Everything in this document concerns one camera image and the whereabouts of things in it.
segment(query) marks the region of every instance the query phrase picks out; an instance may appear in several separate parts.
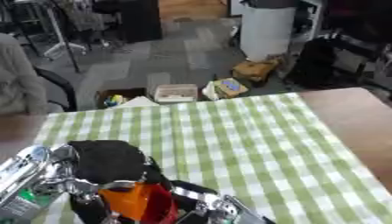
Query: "orange object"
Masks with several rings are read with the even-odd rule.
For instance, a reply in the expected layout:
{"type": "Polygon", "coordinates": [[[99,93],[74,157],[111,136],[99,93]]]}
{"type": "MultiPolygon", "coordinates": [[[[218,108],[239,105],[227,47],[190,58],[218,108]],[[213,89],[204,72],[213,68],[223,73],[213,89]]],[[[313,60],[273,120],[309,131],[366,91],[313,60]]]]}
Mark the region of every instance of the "orange object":
{"type": "Polygon", "coordinates": [[[140,223],[173,224],[178,217],[178,209],[172,194],[161,185],[154,185],[150,193],[149,203],[140,223]]]}
{"type": "Polygon", "coordinates": [[[109,203],[112,211],[134,221],[140,221],[153,189],[154,185],[135,183],[135,187],[129,192],[100,190],[99,194],[109,203]]]}

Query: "cardboard box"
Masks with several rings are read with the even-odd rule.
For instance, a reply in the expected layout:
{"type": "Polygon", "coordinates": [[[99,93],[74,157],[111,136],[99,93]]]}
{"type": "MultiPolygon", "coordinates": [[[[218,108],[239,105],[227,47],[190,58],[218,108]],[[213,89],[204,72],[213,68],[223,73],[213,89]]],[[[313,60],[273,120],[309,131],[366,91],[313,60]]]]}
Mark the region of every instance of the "cardboard box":
{"type": "Polygon", "coordinates": [[[243,61],[233,68],[233,77],[251,81],[266,81],[269,73],[279,65],[278,59],[263,62],[243,61]]]}
{"type": "Polygon", "coordinates": [[[215,85],[215,92],[220,98],[234,98],[249,91],[247,87],[233,78],[216,80],[213,84],[215,85]]]}

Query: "chair armrest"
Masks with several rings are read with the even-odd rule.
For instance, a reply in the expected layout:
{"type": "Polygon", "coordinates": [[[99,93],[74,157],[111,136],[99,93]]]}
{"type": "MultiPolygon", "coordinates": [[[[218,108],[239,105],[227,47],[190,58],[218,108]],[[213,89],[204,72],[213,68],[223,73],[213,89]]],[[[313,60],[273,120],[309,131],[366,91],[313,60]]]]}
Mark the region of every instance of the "chair armrest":
{"type": "Polygon", "coordinates": [[[62,78],[54,72],[50,72],[38,67],[34,67],[34,70],[38,76],[41,76],[42,78],[50,81],[66,93],[66,99],[68,100],[68,108],[65,109],[66,112],[73,112],[77,110],[74,87],[68,80],[62,78]]]}

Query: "small box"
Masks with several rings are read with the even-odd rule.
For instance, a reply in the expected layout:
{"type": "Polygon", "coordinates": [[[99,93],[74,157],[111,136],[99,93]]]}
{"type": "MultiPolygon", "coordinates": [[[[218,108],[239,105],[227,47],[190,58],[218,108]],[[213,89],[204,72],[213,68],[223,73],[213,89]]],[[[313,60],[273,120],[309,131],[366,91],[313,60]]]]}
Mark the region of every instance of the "small box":
{"type": "Polygon", "coordinates": [[[160,85],[154,99],[158,103],[196,102],[198,87],[193,84],[160,85]]]}
{"type": "Polygon", "coordinates": [[[248,88],[233,78],[216,80],[214,83],[215,92],[220,98],[234,98],[237,95],[248,92],[248,88]]]}
{"type": "Polygon", "coordinates": [[[263,62],[243,61],[233,68],[233,77],[250,81],[266,81],[269,73],[279,65],[278,59],[263,62]]]}

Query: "red object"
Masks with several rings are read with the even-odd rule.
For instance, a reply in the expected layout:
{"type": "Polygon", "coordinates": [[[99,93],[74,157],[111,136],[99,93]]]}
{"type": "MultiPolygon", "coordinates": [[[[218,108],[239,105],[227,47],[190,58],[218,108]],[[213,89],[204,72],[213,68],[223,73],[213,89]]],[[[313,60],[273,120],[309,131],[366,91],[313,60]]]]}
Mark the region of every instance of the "red object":
{"type": "Polygon", "coordinates": [[[172,195],[161,185],[155,185],[141,220],[142,224],[172,224],[178,217],[178,209],[172,195]]]}

